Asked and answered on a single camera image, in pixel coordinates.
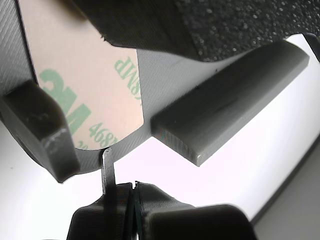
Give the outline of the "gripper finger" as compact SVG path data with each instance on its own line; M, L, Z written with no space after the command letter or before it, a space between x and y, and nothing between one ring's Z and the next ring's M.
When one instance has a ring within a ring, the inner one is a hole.
M317 0L77 0L116 47L217 62L282 41L320 35Z
M102 154L102 196L72 216L68 240L131 240L133 234L133 185L116 184L113 152Z
M136 182L134 207L141 240L255 240L246 215L230 204L183 203L149 183Z

